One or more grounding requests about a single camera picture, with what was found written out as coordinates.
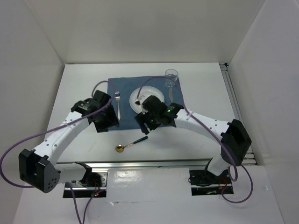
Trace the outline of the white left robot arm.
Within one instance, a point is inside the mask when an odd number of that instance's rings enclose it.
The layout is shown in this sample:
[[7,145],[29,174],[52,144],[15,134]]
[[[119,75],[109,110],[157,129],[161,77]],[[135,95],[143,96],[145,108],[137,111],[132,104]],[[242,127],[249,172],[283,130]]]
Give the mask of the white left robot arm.
[[92,98],[75,103],[64,122],[44,142],[19,154],[20,179],[43,193],[49,193],[60,183],[72,181],[81,186],[100,184],[101,176],[87,164],[75,161],[62,165],[58,160],[90,124],[94,124],[98,133],[119,125],[111,101],[111,96],[96,91]]

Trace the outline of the silver table knife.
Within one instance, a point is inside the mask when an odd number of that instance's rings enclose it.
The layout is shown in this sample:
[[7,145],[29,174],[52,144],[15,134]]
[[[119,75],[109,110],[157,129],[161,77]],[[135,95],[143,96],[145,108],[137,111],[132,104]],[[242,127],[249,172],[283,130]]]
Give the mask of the silver table knife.
[[169,99],[170,99],[171,103],[174,102],[172,88],[169,89]]

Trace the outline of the gold spoon dark handle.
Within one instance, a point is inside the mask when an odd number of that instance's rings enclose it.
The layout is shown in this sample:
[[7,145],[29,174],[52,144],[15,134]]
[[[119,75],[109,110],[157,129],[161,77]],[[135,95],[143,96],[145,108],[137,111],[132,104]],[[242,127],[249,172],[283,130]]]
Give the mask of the gold spoon dark handle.
[[142,138],[140,138],[140,139],[138,139],[138,140],[136,140],[136,141],[134,141],[134,142],[132,142],[128,145],[125,145],[125,146],[124,145],[117,145],[115,147],[115,150],[118,153],[122,153],[126,147],[132,146],[134,144],[137,144],[137,143],[142,142],[142,141],[147,140],[147,139],[148,139],[148,136],[145,136],[145,137],[142,137]]

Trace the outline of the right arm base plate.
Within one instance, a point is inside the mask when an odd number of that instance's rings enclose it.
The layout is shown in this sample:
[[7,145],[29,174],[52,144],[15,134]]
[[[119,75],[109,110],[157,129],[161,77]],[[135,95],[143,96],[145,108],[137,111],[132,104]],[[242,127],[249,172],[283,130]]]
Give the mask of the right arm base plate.
[[206,170],[190,170],[188,182],[191,185],[192,196],[212,196],[233,194],[232,181],[228,171],[225,170],[220,176],[215,176]]

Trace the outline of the clear drinking glass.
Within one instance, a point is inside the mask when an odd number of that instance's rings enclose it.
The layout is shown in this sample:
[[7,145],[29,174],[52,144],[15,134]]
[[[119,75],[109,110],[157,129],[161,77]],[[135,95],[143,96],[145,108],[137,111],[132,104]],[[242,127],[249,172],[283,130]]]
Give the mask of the clear drinking glass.
[[165,71],[164,75],[167,77],[165,85],[170,88],[175,86],[175,82],[178,78],[178,72],[175,69],[168,69]]

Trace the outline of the silver fork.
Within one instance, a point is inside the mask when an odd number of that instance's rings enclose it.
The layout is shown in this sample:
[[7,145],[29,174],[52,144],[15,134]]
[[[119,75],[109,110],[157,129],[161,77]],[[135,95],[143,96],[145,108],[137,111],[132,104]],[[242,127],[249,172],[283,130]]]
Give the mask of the silver fork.
[[117,102],[117,116],[118,116],[118,120],[121,119],[121,111],[120,111],[120,92],[119,91],[116,91],[115,92],[115,100]]

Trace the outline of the blue cloth napkin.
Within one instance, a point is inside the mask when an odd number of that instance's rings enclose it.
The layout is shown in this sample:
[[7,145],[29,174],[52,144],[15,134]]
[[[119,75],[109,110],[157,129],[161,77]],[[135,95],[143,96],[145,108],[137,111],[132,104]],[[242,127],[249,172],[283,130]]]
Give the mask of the blue cloth napkin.
[[169,105],[171,103],[169,99],[169,88],[166,86],[165,78],[155,78],[150,81],[150,76],[144,77],[120,77],[120,78],[110,78],[107,93],[113,96],[116,91],[120,92],[120,112],[121,119],[119,121],[119,127],[112,127],[109,130],[132,130],[139,129],[139,125],[135,120],[136,112],[130,106],[129,98],[133,91],[140,88],[142,84],[142,90],[145,90],[146,86],[152,86],[160,90],[165,97],[165,104]]

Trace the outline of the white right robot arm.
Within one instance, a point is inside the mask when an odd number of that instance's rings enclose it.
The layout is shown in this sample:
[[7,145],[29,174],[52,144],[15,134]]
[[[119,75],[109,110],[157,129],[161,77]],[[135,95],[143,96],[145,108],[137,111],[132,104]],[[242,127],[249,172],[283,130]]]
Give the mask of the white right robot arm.
[[248,132],[237,119],[231,122],[212,119],[189,111],[180,104],[166,105],[153,95],[145,100],[136,99],[134,104],[141,109],[135,119],[145,135],[160,126],[171,126],[198,133],[219,143],[220,155],[212,158],[204,171],[204,178],[209,183],[216,182],[229,167],[240,166],[251,146]]

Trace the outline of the white round plate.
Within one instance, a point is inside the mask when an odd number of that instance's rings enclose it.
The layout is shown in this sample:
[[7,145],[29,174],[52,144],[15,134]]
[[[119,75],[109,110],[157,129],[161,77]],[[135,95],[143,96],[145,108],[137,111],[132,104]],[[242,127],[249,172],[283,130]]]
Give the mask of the white round plate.
[[140,88],[135,89],[129,97],[129,104],[132,110],[137,114],[142,112],[141,104],[150,96],[155,96],[164,103],[164,95],[159,89],[151,86],[144,86],[140,91],[139,97],[137,97],[139,90]]

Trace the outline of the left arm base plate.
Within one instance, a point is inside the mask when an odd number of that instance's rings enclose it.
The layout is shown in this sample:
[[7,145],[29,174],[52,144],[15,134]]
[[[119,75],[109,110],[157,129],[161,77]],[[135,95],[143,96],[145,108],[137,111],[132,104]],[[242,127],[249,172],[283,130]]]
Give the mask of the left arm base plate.
[[105,198],[107,196],[108,170],[98,169],[86,184],[80,181],[71,181],[70,186],[76,198]]

